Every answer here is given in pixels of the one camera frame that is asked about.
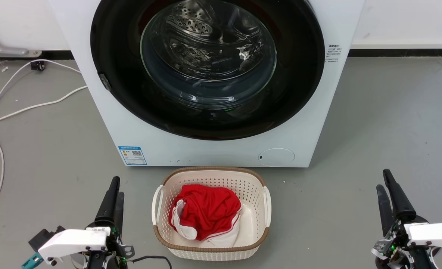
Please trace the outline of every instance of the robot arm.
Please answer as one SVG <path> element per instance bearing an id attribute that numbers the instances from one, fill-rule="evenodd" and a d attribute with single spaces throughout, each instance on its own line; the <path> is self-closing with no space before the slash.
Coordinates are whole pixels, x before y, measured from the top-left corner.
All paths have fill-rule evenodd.
<path id="1" fill-rule="evenodd" d="M 384 238 L 371 252 L 377 256 L 378 268 L 437 269 L 433 260 L 442 248 L 442 223 L 430 224 L 417 213 L 390 170 L 383 171 L 387 192 L 377 186 L 379 210 Z"/>
<path id="2" fill-rule="evenodd" d="M 35 254 L 22 265 L 33 269 L 43 261 L 55 266 L 57 259 L 75 253 L 85 257 L 84 269 L 126 269 L 127 258 L 135 255 L 132 245 L 122 244 L 124 194 L 119 192 L 120 178 L 114 177 L 103 198 L 94 222 L 85 229 L 55 232 L 40 231 L 28 243 Z"/>

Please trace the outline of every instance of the power cord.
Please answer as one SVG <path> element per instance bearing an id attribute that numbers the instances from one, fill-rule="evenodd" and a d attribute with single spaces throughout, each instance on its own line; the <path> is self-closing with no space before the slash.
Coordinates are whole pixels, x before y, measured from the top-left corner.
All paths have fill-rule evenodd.
<path id="1" fill-rule="evenodd" d="M 143 257 L 140 257 L 140 258 L 137 258 L 137 259 L 132 259 L 132 260 L 127 259 L 127 261 L 135 263 L 135 262 L 139 262 L 139 261 L 144 260 L 144 259 L 166 259 L 166 262 L 168 262 L 168 265 L 169 265 L 169 269 L 172 269 L 171 262 L 165 256 L 143 256 Z"/>
<path id="2" fill-rule="evenodd" d="M 433 252 L 436 249 L 439 249 L 440 247 L 434 247 L 433 249 L 430 250 L 430 260 L 432 261 L 433 265 L 435 266 L 436 269 L 438 269 L 438 266 L 435 263 L 435 260 L 433 259 Z"/>
<path id="3" fill-rule="evenodd" d="M 66 65 L 62 65 L 62 64 L 59 64 L 59 63 L 57 63 L 57 62 L 54 62 L 54 61 L 50 61 L 50 60 L 46 60 L 46 59 L 37 59 L 37 60 L 33 60 L 33 61 L 30 61 L 30 62 L 24 64 L 21 68 L 19 68 L 19 70 L 17 70 L 17 71 L 12 75 L 12 77 L 7 81 L 7 83 L 6 83 L 6 84 L 2 87 L 2 89 L 0 90 L 0 96 L 1 96 L 2 92 L 5 90 L 5 88 L 7 87 L 7 85 L 12 81 L 13 77 L 15 77 L 15 76 L 18 74 L 18 72 L 20 72 L 20 70 L 22 70 L 24 67 L 30 65 L 30 63 L 32 63 L 32 62 L 38 62 L 38 61 L 45 61 L 45 62 L 53 63 L 53 64 L 59 65 L 59 66 L 61 66 L 61 67 L 69 68 L 70 70 L 73 70 L 73 71 L 75 71 L 75 72 L 81 73 L 79 70 L 76 70 L 75 68 L 71 68 L 71 67 L 68 67 L 68 66 L 66 66 Z M 61 101 L 63 101 L 64 99 L 66 99 L 67 97 L 69 97 L 70 95 L 72 95 L 72 94 L 78 92 L 79 90 L 83 90 L 83 89 L 85 89 L 85 88 L 86 88 L 86 86 L 83 86 L 83 87 L 80 87 L 80 88 L 78 88 L 78 89 L 76 89 L 76 90 L 73 90 L 73 91 L 70 92 L 69 94 L 65 95 L 64 97 L 62 97 L 62 98 L 60 98 L 60 99 L 58 99 L 58 100 L 56 100 L 56 101 L 53 101 L 53 102 L 47 102 L 47 103 L 38 104 L 38 105 L 34 105 L 34 106 L 31 106 L 31 107 L 27 107 L 27 108 L 25 108 L 25 109 L 19 110 L 19 111 L 17 111 L 17 112 L 13 112 L 13 113 L 8 114 L 8 115 L 6 115 L 6 116 L 4 116 L 4 117 L 1 117 L 1 118 L 0 118 L 0 121 L 3 120 L 3 119 L 6 119 L 6 118 L 8 118 L 8 117 L 14 116 L 14 115 L 16 115 L 16 114 L 22 113 L 22 112 L 24 112 L 24 111 L 27 111 L 27 110 L 29 110 L 29 109 L 35 108 L 35 107 L 41 107 L 41 106 L 45 106 L 45 105 L 55 104 L 55 103 L 61 102 Z M 2 184 L 3 184 L 3 182 L 4 182 L 4 153 L 2 152 L 2 148 L 1 148 L 1 147 L 0 147 L 0 158 L 1 158 L 1 175 L 0 175 L 0 191 L 1 191 L 1 189 L 2 189 Z"/>

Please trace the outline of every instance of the front-load washing machine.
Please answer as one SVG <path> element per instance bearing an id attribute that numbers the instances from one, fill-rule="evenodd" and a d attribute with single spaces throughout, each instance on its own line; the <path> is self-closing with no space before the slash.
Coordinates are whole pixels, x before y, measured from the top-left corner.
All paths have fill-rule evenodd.
<path id="1" fill-rule="evenodd" d="M 127 166 L 309 166 L 364 5 L 50 1 Z"/>

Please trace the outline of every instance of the metal bracket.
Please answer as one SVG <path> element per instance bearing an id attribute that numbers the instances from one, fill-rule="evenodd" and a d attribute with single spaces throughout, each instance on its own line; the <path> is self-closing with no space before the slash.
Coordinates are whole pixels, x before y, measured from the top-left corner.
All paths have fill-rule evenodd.
<path id="1" fill-rule="evenodd" d="M 7 47 L 0 44 L 1 58 L 37 58 L 40 55 L 42 55 L 41 50 L 28 50 L 26 48 Z"/>
<path id="2" fill-rule="evenodd" d="M 121 245 L 125 258 L 129 259 L 134 256 L 134 247 L 132 245 Z"/>
<path id="3" fill-rule="evenodd" d="M 399 249 L 398 250 L 399 253 L 401 253 L 403 256 L 405 256 L 408 260 L 408 262 L 410 263 L 410 267 L 409 268 L 415 268 L 414 266 L 414 258 L 410 255 L 410 253 L 406 250 L 403 249 Z"/>

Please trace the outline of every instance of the sticker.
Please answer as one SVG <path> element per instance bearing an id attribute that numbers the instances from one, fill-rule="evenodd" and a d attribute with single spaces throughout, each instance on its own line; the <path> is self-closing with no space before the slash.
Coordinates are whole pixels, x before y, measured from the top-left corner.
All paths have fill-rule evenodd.
<path id="1" fill-rule="evenodd" d="M 339 45 L 329 45 L 327 48 L 325 63 L 337 63 L 339 61 L 342 48 Z"/>
<path id="2" fill-rule="evenodd" d="M 127 165 L 147 165 L 139 146 L 118 146 Z"/>

